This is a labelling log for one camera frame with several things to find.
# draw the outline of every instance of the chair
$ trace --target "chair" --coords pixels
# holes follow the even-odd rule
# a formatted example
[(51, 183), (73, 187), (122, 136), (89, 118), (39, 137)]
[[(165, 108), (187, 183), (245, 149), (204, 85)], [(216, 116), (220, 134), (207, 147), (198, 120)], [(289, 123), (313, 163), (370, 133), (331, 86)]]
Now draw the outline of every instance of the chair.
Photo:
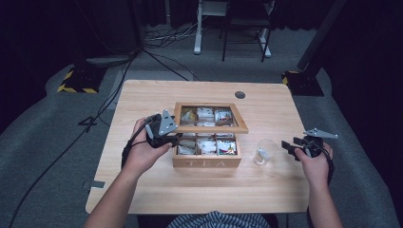
[[(229, 29), (240, 30), (258, 30), (254, 41), (235, 41), (228, 40)], [(263, 0), (230, 0), (226, 7), (224, 17), (224, 45), (222, 51), (222, 61), (225, 61), (225, 51), (227, 44), (257, 44), (260, 42), (262, 30), (267, 29), (267, 37), (264, 44), (263, 55), (261, 61), (265, 58), (265, 52), (269, 42), (271, 33), (270, 15), (267, 12)]]

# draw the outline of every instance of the gray mat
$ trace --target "gray mat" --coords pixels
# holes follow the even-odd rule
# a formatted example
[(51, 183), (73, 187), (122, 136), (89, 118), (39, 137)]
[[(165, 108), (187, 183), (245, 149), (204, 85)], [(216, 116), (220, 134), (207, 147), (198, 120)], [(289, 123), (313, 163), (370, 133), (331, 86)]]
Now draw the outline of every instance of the gray mat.
[[(182, 75), (187, 81), (193, 81), (193, 75), (189, 71), (177, 71), (178, 74)], [(148, 70), (128, 70), (125, 75), (126, 80), (165, 80), (165, 81), (185, 81), (180, 75), (175, 74), (171, 71), (148, 71)], [(119, 84), (122, 81), (123, 73), (118, 72), (116, 76), (115, 83), (110, 90), (109, 97), (112, 98), (113, 94), (118, 89)], [(119, 88), (118, 95), (113, 99), (112, 103), (107, 107), (107, 109), (115, 109), (116, 104), (119, 101), (119, 96), (121, 95), (122, 88)]]

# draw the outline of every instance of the human arm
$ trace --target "human arm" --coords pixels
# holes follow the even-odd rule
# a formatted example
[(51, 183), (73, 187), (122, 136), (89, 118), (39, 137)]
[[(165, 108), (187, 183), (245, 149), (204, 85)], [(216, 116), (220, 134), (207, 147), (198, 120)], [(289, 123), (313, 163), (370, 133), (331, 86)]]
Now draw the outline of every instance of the human arm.
[[(323, 147), (332, 158), (332, 148), (326, 143)], [(326, 156), (320, 153), (319, 156), (310, 158), (299, 148), (296, 148), (295, 152), (302, 162), (303, 171), (310, 186), (309, 211), (312, 223), (316, 228), (343, 227), (329, 190), (327, 180), (329, 165)]]
[[(143, 123), (144, 119), (136, 122), (133, 134)], [(147, 142), (143, 142), (146, 140), (145, 134), (143, 129), (134, 140), (133, 144), (138, 144), (131, 148), (125, 166), (89, 215), (85, 227), (125, 226), (125, 218), (136, 191), (137, 181), (171, 145), (168, 143), (156, 149), (152, 148)]]

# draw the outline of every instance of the wire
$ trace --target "wire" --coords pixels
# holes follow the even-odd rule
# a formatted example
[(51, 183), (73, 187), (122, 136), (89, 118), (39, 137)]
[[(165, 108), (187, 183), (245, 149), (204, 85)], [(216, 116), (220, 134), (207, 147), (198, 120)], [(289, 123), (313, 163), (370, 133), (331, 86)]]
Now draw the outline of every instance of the wire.
[(159, 59), (157, 59), (152, 53), (148, 52), (147, 50), (143, 49), (143, 51), (145, 53), (147, 53), (149, 56), (151, 56), (151, 58), (155, 59), (158, 63), (160, 63), (161, 65), (163, 65), (164, 67), (166, 67), (167, 69), (169, 69), (170, 71), (172, 71), (173, 73), (175, 73), (176, 75), (180, 76), (181, 78), (183, 78), (185, 81), (189, 81), (187, 78), (183, 77), (180, 73), (178, 73), (177, 71), (173, 70), (171, 67), (165, 65), (163, 62), (161, 62)]
[(149, 123), (149, 122), (151, 122), (157, 115), (159, 115), (159, 114), (155, 114), (155, 115), (152, 115), (152, 116), (149, 116), (149, 117), (147, 117), (147, 119), (145, 119), (144, 120), (144, 123), (139, 127), (139, 129), (133, 134), (133, 136), (132, 137), (130, 137), (130, 140), (128, 140), (128, 142), (127, 142), (127, 146), (126, 147), (133, 147), (133, 146), (135, 146), (136, 144), (139, 144), (139, 143), (145, 143), (146, 141), (142, 141), (142, 142), (136, 142), (136, 143), (134, 143), (133, 144), (133, 141), (136, 139), (136, 137), (140, 134), (140, 132), (142, 132), (142, 130), (145, 128), (145, 126)]
[(321, 146), (317, 145), (316, 143), (314, 143), (314, 141), (308, 142), (308, 141), (305, 140), (305, 139), (302, 139), (302, 141), (303, 141), (306, 145), (308, 145), (308, 146), (314, 145), (314, 146), (316, 146), (317, 148), (319, 148), (319, 150), (325, 155), (325, 157), (326, 157), (327, 160), (331, 160), (331, 159), (332, 159), (332, 158), (330, 157), (329, 151), (327, 151), (326, 149), (324, 149), (324, 148), (322, 148)]
[[(134, 60), (134, 56), (132, 56), (131, 57), (131, 60), (130, 60), (130, 62), (128, 63), (128, 65), (127, 65), (127, 67), (126, 67), (126, 69), (125, 69), (125, 74), (123, 75), (123, 77), (122, 77), (122, 80), (121, 80), (121, 82), (120, 82), (120, 84), (119, 84), (119, 86), (121, 86), (122, 85), (122, 83), (123, 83), (123, 81), (124, 81), (124, 79), (125, 79), (125, 75), (126, 75), (126, 73), (127, 73), (127, 70), (128, 70), (128, 68), (130, 67), (130, 65), (131, 65), (131, 63), (133, 62), (133, 60)], [(101, 105), (101, 107), (102, 106), (104, 106), (105, 105), (105, 103), (108, 101), (108, 99), (106, 99), (106, 101)], [(14, 221), (15, 221), (15, 218), (17, 217), (17, 214), (18, 214), (18, 212), (19, 212), (19, 210), (20, 210), (20, 208), (21, 208), (21, 206), (22, 206), (22, 204), (24, 203), (24, 201), (25, 201), (25, 199), (27, 198), (27, 196), (29, 195), (29, 193), (30, 193), (30, 191), (32, 191), (32, 189), (35, 187), (35, 185), (41, 180), (41, 178), (43, 178), (44, 176), (45, 176), (45, 174), (49, 171), (49, 169), (56, 163), (56, 162), (58, 162), (67, 152), (68, 152), (68, 150), (84, 135), (84, 133), (92, 126), (92, 124), (98, 119), (98, 118), (100, 118), (100, 116), (101, 116), (101, 114), (107, 109), (107, 107), (112, 103), (112, 101), (113, 101), (113, 99), (111, 99), (110, 101), (109, 101), (109, 103), (104, 107), (104, 108), (100, 108), (99, 110), (98, 110), (98, 114), (97, 114), (97, 116), (94, 118), (94, 119), (92, 119), (91, 121), (90, 121), (90, 123), (88, 124), (88, 126), (74, 139), (74, 141), (42, 172), (42, 174), (33, 182), (33, 184), (29, 187), (29, 190), (25, 193), (25, 195), (21, 198), (21, 200), (20, 200), (20, 202), (18, 203), (18, 205), (17, 205), (17, 208), (15, 209), (15, 211), (14, 211), (14, 213), (13, 213), (13, 215), (12, 215), (12, 218), (11, 218), (11, 221), (10, 221), (10, 224), (9, 224), (9, 228), (11, 228), (12, 227), (12, 224), (14, 223)]]
[(202, 81), (202, 80), (200, 80), (200, 79), (198, 78), (198, 76), (196, 76), (192, 71), (190, 71), (189, 68), (187, 68), (187, 67), (184, 66), (183, 64), (179, 63), (178, 61), (176, 61), (176, 60), (174, 60), (174, 59), (171, 59), (171, 58), (169, 58), (169, 57), (166, 57), (166, 56), (163, 56), (163, 55), (159, 55), (159, 54), (155, 54), (155, 53), (151, 53), (151, 52), (148, 52), (148, 54), (152, 54), (152, 55), (154, 55), (154, 56), (162, 57), (162, 58), (168, 59), (168, 60), (170, 60), (170, 61), (173, 61), (173, 62), (177, 63), (179, 66), (185, 68), (185, 69), (186, 69), (189, 73), (191, 73), (191, 74), (193, 75), (193, 77), (195, 77), (198, 81), (200, 81), (200, 82)]
[(102, 121), (102, 123), (104, 123), (104, 124), (107, 125), (107, 126), (110, 126), (110, 124), (107, 123), (106, 121), (104, 121), (104, 120), (101, 118), (101, 116), (100, 116), (99, 118), (100, 118), (100, 121)]
[(136, 142), (136, 143), (132, 144), (131, 147), (134, 147), (134, 146), (137, 145), (137, 144), (146, 143), (146, 142), (147, 142), (147, 141)]
[[(205, 20), (207, 17), (208, 16), (203, 17), (201, 19), (201, 21)], [(157, 36), (157, 37), (151, 37), (151, 38), (145, 39), (146, 41), (159, 41), (159, 40), (161, 40), (161, 42), (158, 45), (153, 45), (153, 44), (146, 43), (144, 46), (147, 47), (147, 48), (166, 48), (169, 45), (171, 45), (172, 43), (174, 43), (175, 41), (181, 41), (181, 40), (184, 40), (184, 39), (186, 39), (186, 38), (188, 38), (190, 36), (196, 35), (196, 32), (188, 34), (188, 35), (186, 35), (186, 33), (189, 32), (190, 30), (194, 29), (195, 26), (197, 26), (197, 25), (198, 25), (198, 23), (192, 25), (189, 28), (185, 28), (184, 32), (182, 32), (182, 34), (179, 34), (178, 29), (176, 29), (176, 32), (174, 32), (173, 34), (169, 34), (169, 32), (172, 30), (172, 29), (170, 29), (163, 36)]]

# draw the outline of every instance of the table leg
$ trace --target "table leg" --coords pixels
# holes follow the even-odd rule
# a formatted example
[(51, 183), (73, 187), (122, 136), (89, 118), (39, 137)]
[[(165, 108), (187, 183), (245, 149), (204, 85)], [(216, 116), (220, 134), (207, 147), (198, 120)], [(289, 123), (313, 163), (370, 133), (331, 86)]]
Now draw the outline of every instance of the table leg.
[[(264, 28), (263, 31), (260, 33), (260, 45), (261, 45), (261, 49), (264, 49), (264, 44), (266, 43), (266, 33), (267, 33), (267, 29)], [(264, 53), (264, 56), (266, 56), (267, 58), (272, 57), (272, 53), (270, 52), (270, 48), (267, 47), (266, 49), (266, 53)]]
[(195, 54), (202, 53), (202, 0), (199, 0), (198, 28), (196, 31), (195, 48), (194, 48), (193, 52)]
[(289, 219), (288, 219), (288, 213), (287, 213), (287, 214), (285, 214), (285, 228), (289, 227), (288, 222), (289, 222)]

